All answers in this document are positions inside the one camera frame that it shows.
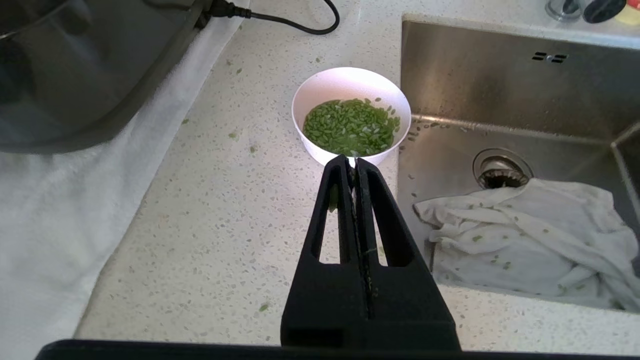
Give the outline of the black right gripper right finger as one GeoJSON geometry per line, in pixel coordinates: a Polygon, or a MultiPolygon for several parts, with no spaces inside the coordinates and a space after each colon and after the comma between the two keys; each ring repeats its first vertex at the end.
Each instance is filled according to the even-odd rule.
{"type": "Polygon", "coordinates": [[[366,342],[376,349],[459,351],[455,321],[381,171],[356,160],[356,229],[366,342]]]}

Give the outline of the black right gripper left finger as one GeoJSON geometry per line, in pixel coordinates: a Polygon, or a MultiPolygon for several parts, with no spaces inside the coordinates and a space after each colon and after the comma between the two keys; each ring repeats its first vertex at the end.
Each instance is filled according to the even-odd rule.
{"type": "Polygon", "coordinates": [[[362,216],[355,169],[344,155],[327,162],[281,318],[284,347],[371,350],[371,227],[362,216]],[[332,194],[339,263],[320,254],[332,194]]]}

